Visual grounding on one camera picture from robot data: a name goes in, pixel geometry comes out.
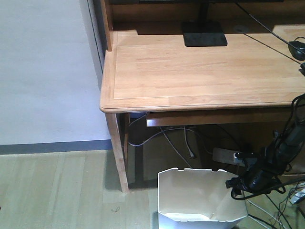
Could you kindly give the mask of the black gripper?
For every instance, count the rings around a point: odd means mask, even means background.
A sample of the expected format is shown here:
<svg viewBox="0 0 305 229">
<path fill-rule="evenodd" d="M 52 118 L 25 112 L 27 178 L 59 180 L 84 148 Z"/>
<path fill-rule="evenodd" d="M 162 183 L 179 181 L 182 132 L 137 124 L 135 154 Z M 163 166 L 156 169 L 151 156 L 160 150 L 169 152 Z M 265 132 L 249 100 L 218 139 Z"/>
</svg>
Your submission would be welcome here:
<svg viewBox="0 0 305 229">
<path fill-rule="evenodd" d="M 243 177 L 233 177 L 225 182 L 226 188 L 235 191 L 264 191 L 281 184 L 278 175 L 283 173 L 281 160 L 259 159 Z"/>
</svg>

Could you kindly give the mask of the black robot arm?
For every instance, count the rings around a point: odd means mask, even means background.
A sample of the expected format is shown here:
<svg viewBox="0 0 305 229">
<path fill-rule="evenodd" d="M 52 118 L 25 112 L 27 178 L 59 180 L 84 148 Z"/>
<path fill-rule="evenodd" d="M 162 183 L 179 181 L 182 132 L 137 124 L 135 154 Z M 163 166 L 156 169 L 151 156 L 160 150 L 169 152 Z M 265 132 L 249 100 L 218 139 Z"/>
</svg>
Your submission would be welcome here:
<svg viewBox="0 0 305 229">
<path fill-rule="evenodd" d="M 246 171 L 230 180 L 226 188 L 236 197 L 242 191 L 252 194 L 267 194 L 272 190 L 284 193 L 284 185 L 278 176 L 300 153 L 305 143 L 305 95 L 297 96 L 291 103 L 291 113 L 282 133 L 274 132 L 269 146 L 260 153 L 236 153 L 246 166 Z"/>
</svg>

